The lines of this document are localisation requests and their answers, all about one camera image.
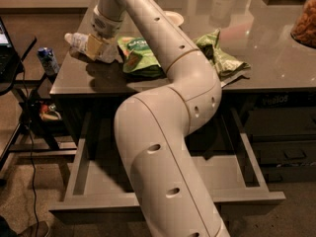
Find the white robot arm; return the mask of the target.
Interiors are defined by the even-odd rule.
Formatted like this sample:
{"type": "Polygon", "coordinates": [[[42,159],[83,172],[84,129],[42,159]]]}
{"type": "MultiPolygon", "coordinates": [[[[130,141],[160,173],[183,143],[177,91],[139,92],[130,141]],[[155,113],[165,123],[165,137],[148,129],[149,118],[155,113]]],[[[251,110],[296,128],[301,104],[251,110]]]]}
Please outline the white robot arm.
{"type": "Polygon", "coordinates": [[[215,68],[154,0],[99,0],[92,25],[113,37],[130,16],[168,84],[126,99],[115,116],[121,161],[153,237],[229,237],[186,146],[216,113],[215,68]]]}

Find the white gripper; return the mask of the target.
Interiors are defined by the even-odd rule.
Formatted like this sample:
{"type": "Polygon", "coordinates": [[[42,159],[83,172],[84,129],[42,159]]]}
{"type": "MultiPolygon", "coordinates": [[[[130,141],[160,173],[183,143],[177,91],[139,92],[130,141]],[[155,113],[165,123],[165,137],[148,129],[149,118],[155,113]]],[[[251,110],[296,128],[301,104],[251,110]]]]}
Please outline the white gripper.
{"type": "Polygon", "coordinates": [[[94,31],[101,37],[88,34],[86,44],[86,55],[92,60],[112,61],[114,50],[112,44],[107,40],[113,38],[119,32],[124,20],[124,11],[119,11],[113,16],[105,16],[98,7],[93,9],[91,25],[94,31]]]}

